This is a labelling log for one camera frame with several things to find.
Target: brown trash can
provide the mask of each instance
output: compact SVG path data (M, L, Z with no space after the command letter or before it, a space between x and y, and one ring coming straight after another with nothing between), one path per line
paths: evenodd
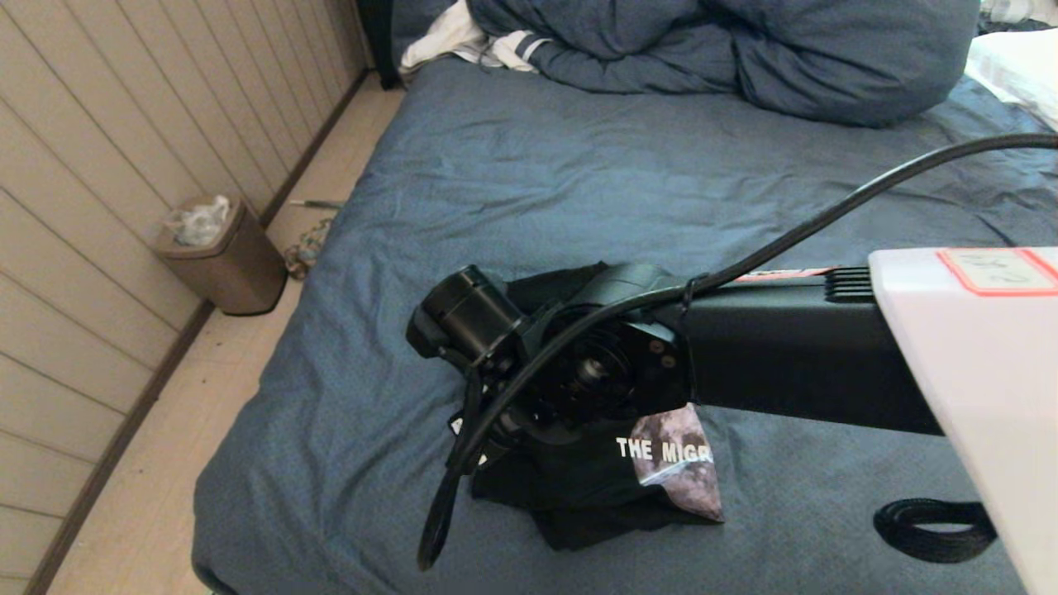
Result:
M272 311L287 283L282 256L244 200L227 197L231 209L224 227L206 246L184 246L166 228L154 250L196 293L225 314L263 314ZM188 200L181 209L213 204L214 197Z

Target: plastic bag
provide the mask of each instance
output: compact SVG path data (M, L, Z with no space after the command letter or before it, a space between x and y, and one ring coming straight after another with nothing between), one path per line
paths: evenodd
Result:
M190 211L174 211L164 224L177 236L182 246L205 246L217 238L224 229L224 219L232 202L223 196L213 199L213 204L199 204Z

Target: pillow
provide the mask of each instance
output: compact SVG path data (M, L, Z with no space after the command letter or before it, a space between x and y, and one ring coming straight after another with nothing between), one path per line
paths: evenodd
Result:
M1058 131L1058 29L977 37L966 74Z

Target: black strap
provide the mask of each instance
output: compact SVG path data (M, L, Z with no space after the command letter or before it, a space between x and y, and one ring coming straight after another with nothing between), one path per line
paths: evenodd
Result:
M970 525L959 531L934 531L918 525ZM980 502L898 500L874 513L874 528L889 545L912 558L953 564L978 557L996 540L996 527Z

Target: wood paneling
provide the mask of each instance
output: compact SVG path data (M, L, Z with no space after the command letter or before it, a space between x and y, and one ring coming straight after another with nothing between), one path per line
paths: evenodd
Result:
M153 253L163 218L262 211L366 59L346 0L33 0L0 2L0 65L11 595L201 303Z
M18 537L17 542L0 543L0 575L33 575L60 523L55 517L0 506L0 535Z

